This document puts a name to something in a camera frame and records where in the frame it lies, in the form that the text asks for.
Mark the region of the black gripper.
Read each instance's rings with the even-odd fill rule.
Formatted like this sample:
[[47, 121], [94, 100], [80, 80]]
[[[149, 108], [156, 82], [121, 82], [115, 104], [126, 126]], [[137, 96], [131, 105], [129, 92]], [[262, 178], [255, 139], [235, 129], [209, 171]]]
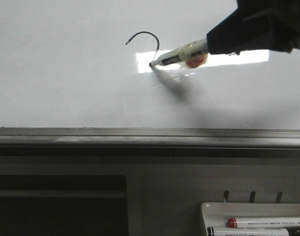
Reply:
[[300, 50], [300, 0], [238, 0], [237, 9], [207, 33], [210, 54]]

